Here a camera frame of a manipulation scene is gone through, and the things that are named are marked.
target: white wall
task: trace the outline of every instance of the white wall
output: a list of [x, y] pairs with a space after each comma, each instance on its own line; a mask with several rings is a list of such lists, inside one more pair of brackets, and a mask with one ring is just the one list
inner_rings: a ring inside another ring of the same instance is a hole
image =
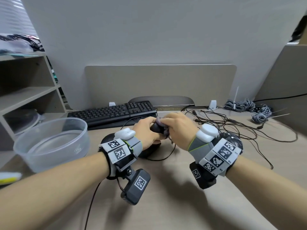
[[307, 7], [307, 0], [23, 3], [75, 109], [91, 107], [84, 67], [99, 64], [233, 63], [230, 97], [240, 86], [237, 100], [253, 98]]

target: transparent container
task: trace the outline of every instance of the transparent container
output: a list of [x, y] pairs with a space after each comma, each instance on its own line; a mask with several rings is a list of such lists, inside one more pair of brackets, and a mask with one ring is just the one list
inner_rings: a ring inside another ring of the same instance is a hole
[[41, 123], [21, 134], [13, 146], [35, 173], [82, 158], [89, 148], [87, 124], [79, 118]]

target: beige desk surface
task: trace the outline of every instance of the beige desk surface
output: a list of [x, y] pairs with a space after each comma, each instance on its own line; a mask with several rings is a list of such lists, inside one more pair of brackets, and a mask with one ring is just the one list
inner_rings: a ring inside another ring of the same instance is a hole
[[[253, 124], [248, 121], [249, 118], [232, 117], [251, 126]], [[119, 128], [111, 128], [89, 131], [90, 154], [97, 151], [97, 146], [104, 136], [118, 130]], [[265, 124], [263, 130], [280, 140], [294, 139], [292, 131], [272, 119]], [[251, 136], [247, 131], [240, 131]], [[299, 135], [298, 141], [294, 143], [279, 143], [261, 136], [257, 142], [260, 150], [274, 165], [275, 172], [307, 188], [307, 139], [304, 136]], [[245, 157], [269, 167], [250, 142], [243, 140], [243, 143]], [[163, 141], [153, 158], [164, 158], [172, 148], [168, 139]], [[120, 198], [121, 191], [116, 180], [104, 180], [96, 193], [87, 230], [275, 229], [227, 178], [219, 176], [217, 184], [209, 189], [198, 188], [189, 169], [191, 162], [193, 157], [178, 148], [165, 161], [139, 159], [133, 164], [134, 169], [145, 169], [150, 173], [151, 180], [136, 206], [130, 206]], [[126, 181], [120, 181], [122, 186], [125, 186]], [[95, 187], [67, 208], [47, 229], [84, 229]]]

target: hand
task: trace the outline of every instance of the hand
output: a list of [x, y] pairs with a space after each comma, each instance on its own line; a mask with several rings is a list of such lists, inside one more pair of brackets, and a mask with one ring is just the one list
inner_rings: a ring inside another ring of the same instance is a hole
[[170, 113], [160, 121], [169, 126], [172, 141], [187, 151], [199, 130], [193, 121], [182, 113]]
[[148, 117], [141, 119], [133, 126], [135, 131], [135, 137], [138, 138], [143, 144], [143, 150], [148, 149], [153, 143], [160, 143], [161, 139], [165, 139], [165, 136], [160, 133], [155, 133], [150, 130], [150, 126], [156, 121], [154, 117]]

